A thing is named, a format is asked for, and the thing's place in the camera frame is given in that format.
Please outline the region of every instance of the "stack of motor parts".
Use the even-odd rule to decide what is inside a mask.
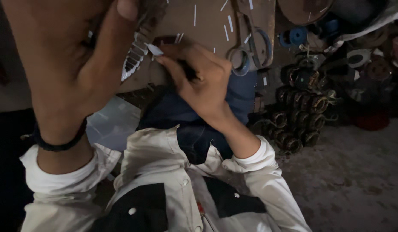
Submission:
[[[290,86],[279,88],[277,104],[263,115],[271,123],[263,126],[262,133],[274,140],[281,150],[291,154],[302,147],[313,147],[325,124],[322,113],[328,104],[324,95]]]

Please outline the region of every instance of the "black bracelet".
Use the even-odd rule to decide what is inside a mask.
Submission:
[[[87,118],[83,120],[83,123],[81,124],[80,129],[78,129],[78,132],[75,135],[74,139],[64,145],[51,145],[46,143],[41,138],[41,133],[40,129],[38,128],[38,124],[35,124],[32,137],[34,138],[35,142],[46,151],[55,151],[55,152],[67,151],[68,149],[74,147],[81,140],[81,137],[83,137],[84,133],[86,133],[86,127],[87,127]]]

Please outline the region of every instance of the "blue jeans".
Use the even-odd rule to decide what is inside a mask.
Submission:
[[[229,78],[226,101],[233,114],[245,125],[248,123],[248,114],[254,107],[256,79],[256,72],[249,72],[243,77],[232,74]],[[177,129],[177,141],[190,163],[204,163],[211,144],[217,148],[223,159],[232,157],[233,152],[223,134],[200,118],[173,87],[158,96],[150,105],[140,120],[138,130],[170,129],[178,124],[180,127]]]

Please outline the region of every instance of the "white cloth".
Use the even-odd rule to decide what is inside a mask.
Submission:
[[[288,185],[281,177],[275,154],[261,139],[261,147],[247,159],[222,160],[210,146],[206,162],[191,165],[179,148],[177,127],[149,128],[129,136],[121,174],[115,179],[115,195],[105,212],[130,190],[147,184],[164,183],[169,231],[302,231],[310,228],[300,212]],[[28,186],[35,201],[26,206],[22,232],[87,231],[101,210],[91,202],[94,187],[115,166],[119,152],[94,145],[94,158],[82,169],[64,175],[50,175],[37,165],[37,147],[21,160],[26,167]],[[246,186],[238,187],[243,177]],[[242,213],[220,219],[202,176],[217,177],[239,190],[248,188],[265,204],[267,214]],[[199,214],[200,201],[205,216]]]

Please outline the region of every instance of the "person's right hand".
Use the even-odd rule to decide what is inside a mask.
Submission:
[[[220,121],[232,114],[225,101],[232,64],[198,44],[162,45],[157,61],[171,74],[177,92],[209,125],[218,129]],[[196,71],[189,81],[177,60],[184,60]]]

